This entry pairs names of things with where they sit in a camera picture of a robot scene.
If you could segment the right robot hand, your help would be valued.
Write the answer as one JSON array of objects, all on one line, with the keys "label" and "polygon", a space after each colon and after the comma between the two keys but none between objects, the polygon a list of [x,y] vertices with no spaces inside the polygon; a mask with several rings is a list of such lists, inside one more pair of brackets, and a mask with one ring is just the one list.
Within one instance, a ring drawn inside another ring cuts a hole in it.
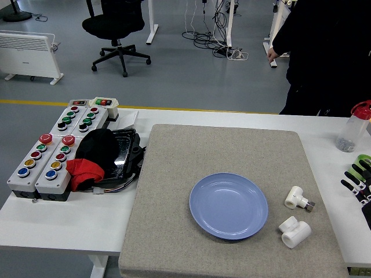
[{"label": "right robot hand", "polygon": [[348,180],[341,180],[362,205],[361,212],[370,228],[370,160],[360,158],[351,165],[351,169],[344,172]]}]

